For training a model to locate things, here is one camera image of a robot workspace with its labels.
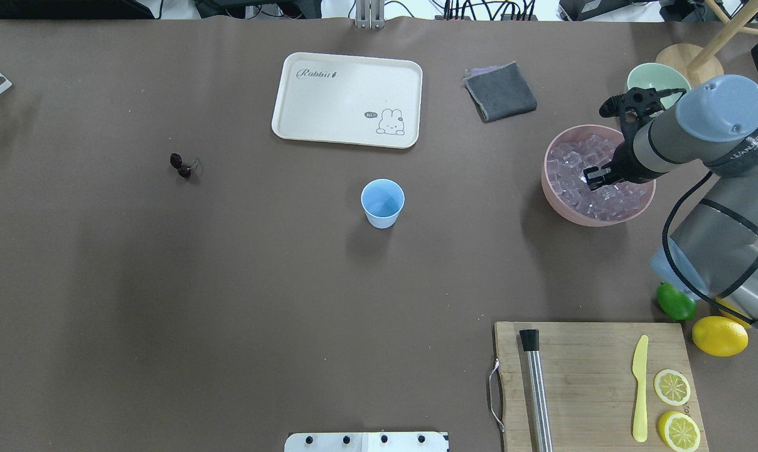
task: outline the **lime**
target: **lime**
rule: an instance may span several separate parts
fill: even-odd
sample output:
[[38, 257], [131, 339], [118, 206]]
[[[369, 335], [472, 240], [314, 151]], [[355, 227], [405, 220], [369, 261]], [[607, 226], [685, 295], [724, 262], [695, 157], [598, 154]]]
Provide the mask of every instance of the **lime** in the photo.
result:
[[691, 386], [682, 373], [663, 369], [655, 375], [655, 393], [665, 403], [671, 406], [682, 406], [691, 397]]
[[694, 314], [697, 312], [697, 304], [688, 295], [675, 289], [668, 282], [662, 282], [658, 286], [657, 295], [658, 305], [669, 317], [674, 318], [674, 320], [692, 320], [694, 318]]
[[693, 452], [700, 447], [700, 428], [682, 412], [664, 412], [658, 419], [661, 439], [675, 452]]
[[691, 328], [691, 340], [714, 357], [732, 357], [747, 347], [747, 331], [730, 318], [711, 315]]

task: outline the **yellow lemon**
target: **yellow lemon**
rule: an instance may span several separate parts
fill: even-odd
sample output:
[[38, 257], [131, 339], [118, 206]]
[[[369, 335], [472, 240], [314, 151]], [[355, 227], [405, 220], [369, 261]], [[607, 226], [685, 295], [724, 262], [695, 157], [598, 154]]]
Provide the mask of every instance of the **yellow lemon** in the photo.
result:
[[[720, 303], [721, 305], [729, 307], [729, 308], [733, 309], [733, 311], [738, 312], [739, 314], [744, 314], [744, 312], [742, 312], [740, 309], [735, 309], [735, 307], [733, 307], [732, 304], [728, 303], [728, 301], [724, 301], [722, 298], [717, 298], [717, 303]], [[738, 318], [737, 316], [735, 316], [733, 314], [728, 314], [725, 311], [720, 311], [720, 314], [723, 317], [730, 318], [730, 320], [735, 321], [736, 323], [738, 323], [741, 326], [743, 326], [745, 329], [749, 329], [750, 328], [750, 324], [749, 323], [747, 323], [744, 320], [741, 320], [741, 318]]]
[[661, 439], [675, 452], [692, 452], [700, 447], [700, 428], [682, 412], [664, 412], [658, 419]]
[[747, 331], [730, 318], [711, 315], [697, 321], [691, 340], [700, 350], [714, 357], [732, 357], [747, 347]]
[[691, 397], [691, 386], [682, 373], [664, 369], [655, 375], [655, 393], [671, 406], [682, 406]]

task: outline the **green lime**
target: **green lime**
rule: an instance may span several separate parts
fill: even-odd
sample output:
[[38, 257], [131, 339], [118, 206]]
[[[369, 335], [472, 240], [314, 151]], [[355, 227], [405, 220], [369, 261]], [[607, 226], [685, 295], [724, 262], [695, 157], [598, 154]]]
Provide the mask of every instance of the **green lime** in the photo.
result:
[[674, 318], [674, 320], [692, 320], [694, 318], [697, 304], [688, 295], [675, 289], [668, 282], [662, 282], [658, 286], [657, 294], [658, 305], [669, 317]]

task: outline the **yellow knife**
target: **yellow knife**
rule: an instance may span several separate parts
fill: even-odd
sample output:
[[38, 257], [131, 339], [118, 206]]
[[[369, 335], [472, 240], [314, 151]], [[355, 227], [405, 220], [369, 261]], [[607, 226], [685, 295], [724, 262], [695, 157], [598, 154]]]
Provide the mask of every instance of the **yellow knife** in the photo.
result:
[[633, 412], [633, 438], [639, 443], [646, 441], [646, 346], [649, 338], [642, 335], [633, 354], [633, 375], [638, 382]]

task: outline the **rabbit cartoon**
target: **rabbit cartoon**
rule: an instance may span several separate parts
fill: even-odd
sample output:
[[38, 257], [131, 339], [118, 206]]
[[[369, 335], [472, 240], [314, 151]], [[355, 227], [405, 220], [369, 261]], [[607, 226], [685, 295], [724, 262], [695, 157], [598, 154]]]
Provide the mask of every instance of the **rabbit cartoon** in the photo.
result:
[[382, 119], [379, 120], [379, 128], [376, 129], [377, 134], [390, 134], [390, 135], [403, 135], [404, 134], [404, 118], [402, 118], [401, 110], [384, 109], [382, 111]]

